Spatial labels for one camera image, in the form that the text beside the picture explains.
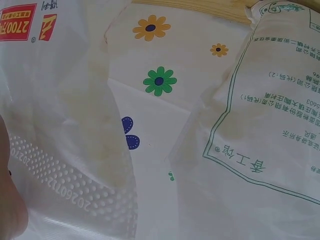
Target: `wooden table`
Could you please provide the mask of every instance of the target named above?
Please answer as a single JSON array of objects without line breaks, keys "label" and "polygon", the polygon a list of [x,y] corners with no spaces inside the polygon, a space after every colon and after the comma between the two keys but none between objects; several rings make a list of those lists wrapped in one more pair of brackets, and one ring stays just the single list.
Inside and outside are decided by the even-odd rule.
[{"label": "wooden table", "polygon": [[[133,0],[134,3],[160,5],[199,11],[243,24],[250,24],[245,7],[252,7],[258,0]],[[293,0],[320,12],[320,0]]]}]

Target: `red logo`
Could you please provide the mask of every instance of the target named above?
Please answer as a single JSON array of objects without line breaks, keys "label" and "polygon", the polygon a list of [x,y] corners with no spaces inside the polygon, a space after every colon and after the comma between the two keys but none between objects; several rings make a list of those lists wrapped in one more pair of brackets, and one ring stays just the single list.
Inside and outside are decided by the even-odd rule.
[{"label": "red logo", "polygon": [[39,35],[39,40],[49,41],[54,31],[57,20],[57,14],[48,14],[43,16],[42,27]]},{"label": "red logo", "polygon": [[26,41],[37,4],[10,6],[2,9],[0,41]]}]

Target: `yellow flower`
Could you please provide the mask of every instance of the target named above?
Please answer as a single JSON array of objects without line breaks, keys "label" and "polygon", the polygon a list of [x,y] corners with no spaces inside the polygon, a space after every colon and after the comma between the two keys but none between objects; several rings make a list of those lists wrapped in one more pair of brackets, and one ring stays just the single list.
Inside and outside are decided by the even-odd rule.
[{"label": "yellow flower", "polygon": [[221,45],[220,43],[218,43],[217,45],[212,45],[210,51],[212,52],[212,55],[217,55],[220,58],[222,57],[222,55],[227,55],[229,49],[226,48],[226,45]]},{"label": "yellow flower", "polygon": [[166,33],[164,30],[171,28],[170,24],[164,24],[166,17],[161,16],[158,18],[155,15],[150,15],[148,21],[145,19],[140,19],[138,24],[140,26],[135,27],[132,31],[137,33],[135,35],[136,39],[144,37],[144,40],[151,41],[154,39],[154,36],[158,38],[163,38]]}]

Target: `plastic bag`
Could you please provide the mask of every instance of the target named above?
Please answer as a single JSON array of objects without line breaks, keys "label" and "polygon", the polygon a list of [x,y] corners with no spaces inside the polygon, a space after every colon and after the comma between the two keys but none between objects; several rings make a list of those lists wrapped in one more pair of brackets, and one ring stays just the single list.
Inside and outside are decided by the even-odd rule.
[{"label": "plastic bag", "polygon": [[0,2],[9,169],[39,239],[132,239],[136,183],[104,33],[128,0]]},{"label": "plastic bag", "polygon": [[319,239],[320,15],[288,1],[251,11],[233,70],[169,157],[181,240]]}]

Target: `flower pattern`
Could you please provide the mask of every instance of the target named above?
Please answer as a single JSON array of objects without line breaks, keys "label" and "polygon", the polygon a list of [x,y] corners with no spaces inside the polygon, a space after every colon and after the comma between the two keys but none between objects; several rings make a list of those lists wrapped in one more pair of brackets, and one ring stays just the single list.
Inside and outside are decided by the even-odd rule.
[{"label": "flower pattern", "polygon": [[145,91],[147,93],[152,93],[154,91],[154,95],[156,97],[160,97],[163,91],[167,94],[171,93],[171,85],[177,83],[177,79],[175,77],[171,77],[173,74],[174,71],[171,69],[165,71],[163,66],[158,67],[156,72],[154,70],[150,70],[148,72],[148,76],[150,78],[143,80],[143,84],[148,86]]},{"label": "flower pattern", "polygon": [[166,17],[161,16],[157,19],[156,15],[150,15],[148,20],[140,19],[138,24],[140,26],[135,27],[132,31],[137,33],[136,39],[144,37],[144,40],[150,42],[154,37],[163,38],[166,33],[165,30],[171,28],[170,24],[164,24]]},{"label": "flower pattern", "polygon": [[168,175],[170,176],[170,180],[173,182],[175,180],[174,174],[172,173],[172,171],[170,171],[168,173]]},{"label": "flower pattern", "polygon": [[226,45],[221,45],[220,43],[218,43],[217,45],[212,45],[210,51],[212,52],[212,55],[221,58],[222,56],[227,55],[229,49],[226,48]]},{"label": "flower pattern", "polygon": [[[122,126],[124,130],[124,134],[127,134],[130,132],[132,127],[134,126],[134,121],[131,117],[125,116],[122,118]],[[139,147],[140,145],[140,138],[137,137],[136,135],[125,135],[126,138],[126,143],[129,147],[129,150],[135,150]]]}]

